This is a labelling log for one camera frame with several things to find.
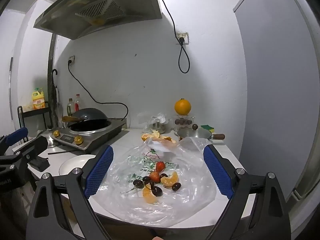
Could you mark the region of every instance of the wooden pot handle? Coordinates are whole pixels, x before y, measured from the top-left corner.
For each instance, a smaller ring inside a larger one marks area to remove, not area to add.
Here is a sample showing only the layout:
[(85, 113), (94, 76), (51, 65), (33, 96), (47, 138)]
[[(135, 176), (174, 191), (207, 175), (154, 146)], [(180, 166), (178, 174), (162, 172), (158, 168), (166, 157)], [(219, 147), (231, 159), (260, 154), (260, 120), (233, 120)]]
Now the wooden pot handle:
[(211, 139), (212, 140), (224, 140), (225, 137), (226, 136), (223, 133), (218, 133), (218, 134), (211, 135)]
[(80, 122), (82, 119), (78, 117), (73, 117), (73, 116), (63, 116), (62, 121), (63, 122)]

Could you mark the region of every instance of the white plate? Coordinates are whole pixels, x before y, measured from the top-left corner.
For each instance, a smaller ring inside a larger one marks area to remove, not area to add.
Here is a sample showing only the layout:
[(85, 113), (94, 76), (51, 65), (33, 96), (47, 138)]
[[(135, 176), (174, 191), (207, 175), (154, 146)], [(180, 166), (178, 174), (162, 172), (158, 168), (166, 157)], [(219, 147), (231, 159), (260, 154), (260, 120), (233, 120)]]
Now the white plate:
[(95, 155), (86, 154), (66, 160), (59, 168), (59, 175), (67, 175), (74, 168), (83, 168), (87, 161), (93, 159), (94, 157)]

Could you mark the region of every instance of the metal bolt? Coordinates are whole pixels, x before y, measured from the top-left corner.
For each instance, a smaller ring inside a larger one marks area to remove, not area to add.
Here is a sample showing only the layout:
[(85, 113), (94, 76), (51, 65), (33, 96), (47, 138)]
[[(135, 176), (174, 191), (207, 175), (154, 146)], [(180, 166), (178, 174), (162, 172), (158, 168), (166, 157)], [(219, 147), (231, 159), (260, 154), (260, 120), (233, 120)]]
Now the metal bolt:
[(74, 168), (73, 170), (72, 170), (72, 173), (73, 174), (79, 174), (81, 172), (81, 168)]
[(268, 177), (269, 177), (270, 179), (274, 179), (276, 176), (275, 176), (274, 173), (269, 172), (269, 173), (268, 173)]
[(237, 172), (239, 175), (243, 175), (243, 174), (244, 174), (244, 169), (238, 168), (238, 169), (236, 169), (236, 172)]
[(49, 174), (49, 173), (45, 173), (45, 174), (42, 175), (42, 178), (43, 178), (43, 179), (47, 179), (47, 178), (49, 178), (49, 177), (50, 177), (50, 174)]

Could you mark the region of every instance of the range hood vent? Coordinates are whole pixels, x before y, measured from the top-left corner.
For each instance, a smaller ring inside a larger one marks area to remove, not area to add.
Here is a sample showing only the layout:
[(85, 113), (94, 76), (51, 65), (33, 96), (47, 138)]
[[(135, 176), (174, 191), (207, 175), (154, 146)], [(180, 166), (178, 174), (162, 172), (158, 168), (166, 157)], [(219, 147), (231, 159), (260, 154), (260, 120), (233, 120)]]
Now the range hood vent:
[(57, 0), (34, 27), (75, 40), (115, 25), (161, 18), (158, 0)]

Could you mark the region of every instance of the white table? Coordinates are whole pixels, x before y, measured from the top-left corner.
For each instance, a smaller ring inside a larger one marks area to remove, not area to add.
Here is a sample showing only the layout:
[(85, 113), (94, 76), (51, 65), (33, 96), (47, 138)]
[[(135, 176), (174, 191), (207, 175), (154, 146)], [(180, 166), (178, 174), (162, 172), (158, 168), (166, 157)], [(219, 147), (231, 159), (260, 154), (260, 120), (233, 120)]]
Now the white table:
[[(130, 148), (141, 146), (143, 141), (141, 139), (141, 130), (140, 129), (124, 129), (122, 132), (108, 142), (113, 148), (114, 152), (114, 160), (117, 160), (121, 155), (125, 154)], [(174, 135), (174, 132), (170, 132), (167, 134), (173, 139), (178, 140), (177, 136)], [(243, 168), (238, 159), (233, 155), (233, 153), (229, 150), (229, 148), (223, 143), (223, 141), (219, 140), (211, 140), (212, 144), (218, 150), (223, 158), (227, 158), (233, 164), (235, 168)], [(67, 148), (65, 146), (59, 146), (54, 148), (49, 148), (42, 152), (39, 156), (43, 158), (49, 158), (50, 167), (47, 168), (44, 172), (39, 172), (29, 166), (29, 169), (38, 177), (41, 178), (42, 174), (45, 172), (49, 172), (52, 176), (59, 175), (59, 168), (61, 164), (63, 164), (66, 160), (79, 155), (77, 152), (74, 153), (60, 153), (55, 155), (48, 155), (50, 152), (60, 152), (65, 151)], [(253, 202), (254, 202), (255, 194), (249, 195), (246, 207), (244, 209), (242, 217), (246, 217), (250, 215)], [(110, 217), (113, 219), (119, 220), (114, 215), (110, 214), (104, 208), (102, 208), (92, 197), (89, 198), (90, 205), (93, 210), (101, 215), (106, 217)], [(205, 208), (200, 210), (198, 213), (193, 215), (192, 217), (172, 226), (171, 228), (195, 228), (195, 227), (205, 227), (215, 225), (218, 221), (220, 215), (222, 214), (228, 199), (226, 196), (222, 195), (219, 190), (217, 190), (217, 195), (215, 200), (212, 201)]]

